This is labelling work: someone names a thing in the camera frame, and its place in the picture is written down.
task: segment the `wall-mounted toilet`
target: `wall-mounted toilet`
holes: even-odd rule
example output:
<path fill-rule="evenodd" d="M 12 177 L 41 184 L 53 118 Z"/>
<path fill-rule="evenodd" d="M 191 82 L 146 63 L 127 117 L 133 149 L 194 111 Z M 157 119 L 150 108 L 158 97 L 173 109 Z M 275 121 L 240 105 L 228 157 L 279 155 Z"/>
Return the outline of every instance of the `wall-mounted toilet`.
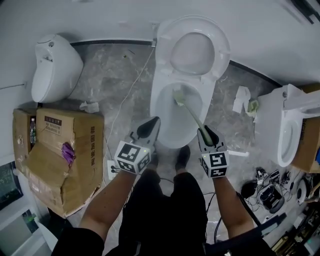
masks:
<path fill-rule="evenodd" d="M 68 97 L 75 88 L 84 63 L 62 36 L 50 34 L 35 45 L 36 70 L 31 95 L 35 102 L 51 103 Z"/>
<path fill-rule="evenodd" d="M 188 105 L 204 122 L 216 80 L 226 71 L 229 61 L 229 41 L 213 20 L 191 15 L 160 24 L 150 115 L 161 119 L 161 144 L 178 149 L 197 134 L 197 123 L 185 107 L 175 103 L 173 89 L 183 90 Z"/>
<path fill-rule="evenodd" d="M 294 159 L 303 119 L 320 116 L 320 90 L 304 93 L 292 84 L 258 97 L 255 144 L 281 167 Z"/>

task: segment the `toilet brush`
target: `toilet brush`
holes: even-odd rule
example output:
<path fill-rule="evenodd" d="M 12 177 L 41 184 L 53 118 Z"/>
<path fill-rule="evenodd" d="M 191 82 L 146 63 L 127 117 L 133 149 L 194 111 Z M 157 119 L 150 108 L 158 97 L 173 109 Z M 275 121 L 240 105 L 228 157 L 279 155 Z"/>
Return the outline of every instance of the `toilet brush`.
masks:
<path fill-rule="evenodd" d="M 202 132 L 205 143 L 208 146 L 213 146 L 214 143 L 213 143 L 209 133 L 207 132 L 206 128 L 204 127 L 203 123 L 199 120 L 199 118 L 197 117 L 197 115 L 193 111 L 193 109 L 186 103 L 184 92 L 181 89 L 173 90 L 172 96 L 173 96 L 176 104 L 179 107 L 184 106 L 190 112 L 190 114 L 192 115 L 192 117 L 194 118 L 194 120 L 196 121 L 196 123 L 198 124 L 198 126 Z"/>

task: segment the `water bottle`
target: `water bottle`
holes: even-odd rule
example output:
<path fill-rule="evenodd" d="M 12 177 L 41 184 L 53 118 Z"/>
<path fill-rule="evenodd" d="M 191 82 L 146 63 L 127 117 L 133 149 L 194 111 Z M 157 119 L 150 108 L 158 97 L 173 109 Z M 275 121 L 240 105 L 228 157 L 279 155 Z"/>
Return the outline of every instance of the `water bottle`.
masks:
<path fill-rule="evenodd" d="M 36 122 L 34 118 L 31 118 L 30 123 L 30 142 L 31 145 L 34 145 L 36 143 Z"/>

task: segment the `white cable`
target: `white cable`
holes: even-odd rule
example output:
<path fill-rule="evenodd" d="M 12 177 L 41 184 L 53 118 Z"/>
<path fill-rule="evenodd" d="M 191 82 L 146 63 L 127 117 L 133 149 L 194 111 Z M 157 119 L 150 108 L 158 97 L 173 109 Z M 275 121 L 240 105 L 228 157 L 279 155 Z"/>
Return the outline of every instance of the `white cable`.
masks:
<path fill-rule="evenodd" d="M 102 164 L 103 164 L 103 176 L 102 176 L 102 178 L 103 178 L 104 185 L 106 185 L 106 186 L 107 186 L 107 183 L 106 183 L 106 181 L 105 181 L 105 170 L 104 170 L 104 168 L 105 168 L 105 158 L 106 158 L 107 153 L 108 153 L 108 142 L 109 142 L 110 136 L 111 136 L 111 134 L 112 134 L 112 130 L 114 129 L 115 121 L 116 121 L 117 118 L 118 118 L 118 115 L 119 115 L 119 113 L 120 113 L 122 104 L 123 104 L 123 103 L 125 102 L 125 100 L 128 98 L 128 96 L 129 96 L 129 94 L 131 93 L 131 90 L 132 90 L 132 88 L 134 87 L 135 83 L 138 81 L 138 79 L 140 78 L 141 74 L 142 74 L 143 71 L 145 70 L 145 68 L 146 68 L 146 66 L 147 66 L 147 64 L 148 64 L 148 62 L 149 62 L 149 60 L 150 60 L 150 58 L 151 58 L 151 55 L 152 55 L 152 53 L 154 52 L 154 50 L 155 50 L 155 48 L 152 49 L 152 51 L 151 51 L 148 59 L 146 60 L 146 62 L 145 62 L 145 64 L 144 64 L 144 66 L 143 66 L 140 74 L 139 74 L 138 77 L 134 80 L 133 84 L 132 84 L 131 87 L 130 87 L 129 92 L 128 92 L 127 95 L 124 97 L 123 101 L 121 102 L 120 107 L 119 107 L 119 110 L 118 110 L 118 113 L 116 114 L 116 116 L 115 116 L 115 118 L 114 118 L 114 120 L 113 120 L 113 122 L 112 122 L 111 131 L 110 131 L 110 134 L 109 134 L 108 139 L 106 140 L 106 151 L 105 151 L 105 154 L 104 154 L 104 157 L 103 157 L 103 160 L 102 160 Z M 104 136 L 104 139 L 105 139 L 105 138 L 106 138 L 106 135 L 105 135 L 105 130 L 104 130 L 104 129 L 103 129 L 103 136 Z"/>

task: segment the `person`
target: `person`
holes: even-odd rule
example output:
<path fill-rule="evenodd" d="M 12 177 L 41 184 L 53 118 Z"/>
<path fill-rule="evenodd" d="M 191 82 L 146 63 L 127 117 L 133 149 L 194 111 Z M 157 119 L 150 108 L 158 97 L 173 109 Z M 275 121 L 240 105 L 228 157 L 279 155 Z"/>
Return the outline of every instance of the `person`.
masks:
<path fill-rule="evenodd" d="M 156 172 L 158 158 L 152 157 L 127 204 L 137 176 L 120 170 L 90 202 L 79 227 L 63 230 L 52 255 L 102 255 L 107 234 L 122 209 L 118 246 L 108 256 L 206 255 L 206 202 L 196 179 L 186 170 L 189 158 L 190 148 L 184 146 L 175 165 L 173 193 L 165 196 Z M 214 178 L 213 184 L 229 239 L 253 229 L 253 220 L 228 179 Z M 231 248 L 233 256 L 272 253 L 261 237 Z"/>

